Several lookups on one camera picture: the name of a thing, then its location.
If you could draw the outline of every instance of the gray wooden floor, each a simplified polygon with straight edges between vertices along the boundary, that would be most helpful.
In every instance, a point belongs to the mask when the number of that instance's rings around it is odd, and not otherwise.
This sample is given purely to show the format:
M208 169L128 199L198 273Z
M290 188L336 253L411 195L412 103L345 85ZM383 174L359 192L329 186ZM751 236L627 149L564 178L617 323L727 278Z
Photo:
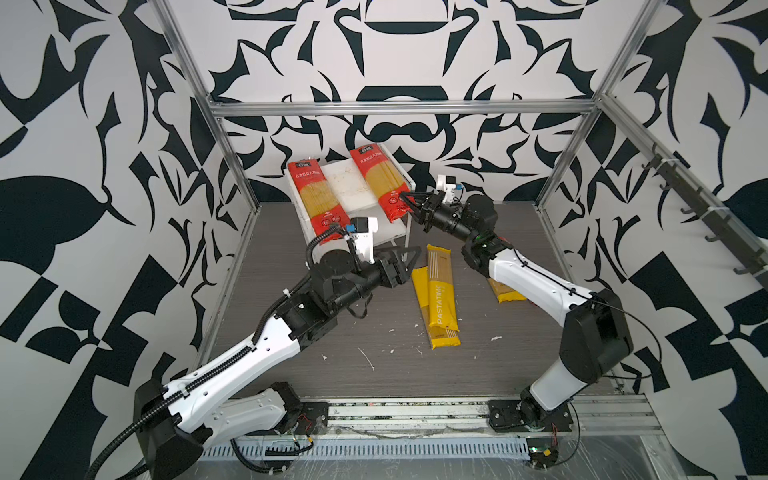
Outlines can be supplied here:
M496 210L500 236L561 274L531 204L502 204ZM414 223L411 245L425 251L427 243L453 252L461 346L430 349L411 283L378 288L365 319L339 315L339 325L319 342L236 397L253 395L277 381L291 383L302 397L500 396L530 385L557 358L561 328L528 301L498 304L488 281L466 266L461 242L434 229L423 233ZM293 205L263 204L213 356L253 332L263 311L305 274L305 246ZM422 253L417 266L424 265ZM613 388L603 380L586 392L610 393Z

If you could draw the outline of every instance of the white tray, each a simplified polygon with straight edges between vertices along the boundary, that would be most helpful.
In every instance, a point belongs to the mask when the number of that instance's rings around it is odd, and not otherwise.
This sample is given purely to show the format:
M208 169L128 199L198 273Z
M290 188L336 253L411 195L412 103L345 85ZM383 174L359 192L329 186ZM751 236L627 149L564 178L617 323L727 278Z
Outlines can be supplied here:
M415 190L416 183L402 168L402 165L395 160L384 144L378 145L406 180L408 187L411 190ZM411 216L406 215L408 218L405 223L403 220L395 220L390 223L384 214L384 210L379 206L379 201L376 199L376 196L373 194L370 187L368 187L368 184L362 177L357 165L355 165L354 160L346 158L344 160L334 161L321 166L320 170L323 171L331 191L336 195L336 198L339 200L339 203L349 218L376 217L379 220L379 231L373 234L374 246L391 242L400 237L406 237L406 246L408 246ZM290 176L288 169L283 170L283 174L286 179L288 179L291 201L296 208L296 214L299 216L299 223L301 223L301 230L304 233L304 240L309 243L310 240L317 236L312 227L312 223L310 222L310 216L306 212L304 203L299 196L299 191L296 189L296 185L293 183L293 178ZM317 262L325 252L337 249L349 251L346 241L331 240L330 242L325 242L315 248L313 259Z

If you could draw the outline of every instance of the spaghetti package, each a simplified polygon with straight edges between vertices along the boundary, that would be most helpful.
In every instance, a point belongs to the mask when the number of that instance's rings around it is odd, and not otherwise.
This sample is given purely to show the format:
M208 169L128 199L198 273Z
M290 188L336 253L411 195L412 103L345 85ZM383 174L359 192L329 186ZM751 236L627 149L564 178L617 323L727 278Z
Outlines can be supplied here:
M427 245L427 268L429 269L429 326L439 326L458 332L451 250Z
M315 234L320 235L328 230L331 223L338 223L342 228L349 225L349 217L331 191L317 160L302 160L288 164L288 171L310 216ZM339 234L332 235L323 243L340 237Z
M409 191L405 179L377 144L366 145L349 152L355 165L384 210L390 223L409 211L400 200L400 192Z
M522 293L512 289L509 286L506 286L501 282L497 282L492 278L488 279L488 284L491 285L491 290L493 290L493 293L496 295L499 303L511 302L512 300L525 300L525 297L522 295Z
M462 342L458 339L458 333L454 330L447 330L439 326L429 326L429 294L427 284L429 283L428 267L415 268L411 272L413 288L416 290L416 298L419 299L419 308L422 309L422 318L427 327L427 335L432 349L441 346L459 346Z

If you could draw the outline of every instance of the red pasta package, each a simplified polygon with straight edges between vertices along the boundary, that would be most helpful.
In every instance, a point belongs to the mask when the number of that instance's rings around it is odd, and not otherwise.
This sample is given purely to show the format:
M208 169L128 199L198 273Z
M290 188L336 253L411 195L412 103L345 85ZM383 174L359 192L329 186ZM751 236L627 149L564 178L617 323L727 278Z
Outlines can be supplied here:
M306 212L310 216L315 234L320 235L328 230L331 223L338 223L342 228L349 225L349 217L336 199L336 195L331 191L317 160L293 162L288 164L288 171L299 191ZM335 238L341 238L341 236L339 234L332 235L323 243Z
M384 210L390 223L409 212L400 200L400 192L410 191L405 179L377 144L366 145L349 152L363 178Z

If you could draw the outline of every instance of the red wire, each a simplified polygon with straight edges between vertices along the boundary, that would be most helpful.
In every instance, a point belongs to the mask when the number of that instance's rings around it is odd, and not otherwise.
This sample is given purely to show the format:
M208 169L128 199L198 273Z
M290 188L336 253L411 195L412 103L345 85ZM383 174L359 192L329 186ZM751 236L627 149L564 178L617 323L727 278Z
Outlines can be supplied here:
M309 419L309 417L306 416L306 414L302 413L299 415L299 420L304 417L304 419L309 423L309 425L306 426L306 429L304 429L304 432L307 433L310 430L310 427L312 426L312 420Z

